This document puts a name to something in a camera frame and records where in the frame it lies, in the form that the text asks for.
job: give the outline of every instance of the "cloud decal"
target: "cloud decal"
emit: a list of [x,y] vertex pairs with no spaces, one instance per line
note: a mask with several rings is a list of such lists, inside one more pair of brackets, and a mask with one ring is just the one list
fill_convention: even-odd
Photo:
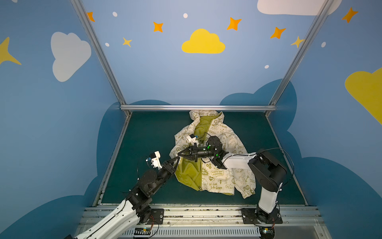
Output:
[[[265,14],[288,14],[315,16],[320,11],[325,0],[259,0],[257,9]],[[334,0],[329,9],[332,14],[342,0]]]
[[382,124],[382,68],[374,73],[351,74],[345,81],[345,87],[351,96]]
[[50,46],[56,59],[53,74],[60,82],[67,81],[92,54],[89,43],[81,41],[74,33],[53,33]]
[[182,45],[186,53],[218,54],[225,49],[224,43],[220,42],[218,35],[209,33],[205,29],[198,29],[191,34],[190,40]]

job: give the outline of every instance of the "white cloud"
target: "white cloud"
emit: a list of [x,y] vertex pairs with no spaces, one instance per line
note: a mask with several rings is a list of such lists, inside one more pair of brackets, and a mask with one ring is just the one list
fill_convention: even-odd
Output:
[[[317,15],[325,0],[259,0],[257,9],[265,14]],[[329,9],[333,13],[342,0],[334,0]]]
[[92,54],[89,43],[81,41],[74,33],[53,33],[50,46],[56,58],[53,74],[61,82],[67,81]]

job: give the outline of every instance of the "yellow cloud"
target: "yellow cloud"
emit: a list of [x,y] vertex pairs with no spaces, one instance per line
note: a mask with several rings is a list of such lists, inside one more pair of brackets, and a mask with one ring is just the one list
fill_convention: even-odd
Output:
[[382,124],[382,68],[355,72],[345,81],[348,92]]
[[220,42],[218,35],[205,29],[194,31],[190,40],[182,45],[182,50],[186,53],[217,54],[222,53],[224,49],[225,45]]

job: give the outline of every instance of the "green mat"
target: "green mat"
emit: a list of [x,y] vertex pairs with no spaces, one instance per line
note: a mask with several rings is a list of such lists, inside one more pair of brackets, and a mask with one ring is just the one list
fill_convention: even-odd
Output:
[[[268,121],[262,112],[224,112],[224,123],[239,136],[247,152],[260,148],[278,147]],[[133,112],[123,138],[120,151],[110,175],[102,203],[120,203],[129,189],[149,169],[146,158],[159,151],[161,161],[170,159],[170,150],[175,145],[174,135],[192,123],[188,112]],[[275,156],[286,166],[281,152]],[[208,191],[195,191],[173,176],[154,196],[152,203],[201,203],[201,204],[257,204],[261,186],[256,182],[256,194],[243,199],[235,190],[228,196]],[[296,183],[291,180],[278,195],[280,204],[304,204]]]

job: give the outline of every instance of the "robotic arm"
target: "robotic arm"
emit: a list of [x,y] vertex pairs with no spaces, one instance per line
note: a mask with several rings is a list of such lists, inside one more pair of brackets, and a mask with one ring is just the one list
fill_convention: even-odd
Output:
[[148,221],[151,208],[149,203],[159,188],[175,173],[180,157],[197,162],[198,158],[212,158],[211,162],[219,169],[250,169],[262,186],[260,201],[254,213],[243,209],[252,223],[282,223],[279,210],[276,208],[277,194],[281,191],[282,182],[287,174],[281,163],[265,150],[250,154],[232,154],[222,149],[219,138],[211,136],[207,146],[193,146],[178,153],[178,156],[160,163],[159,152],[150,155],[154,167],[159,169],[146,171],[130,191],[128,196],[103,220],[75,239],[116,239],[132,226]]

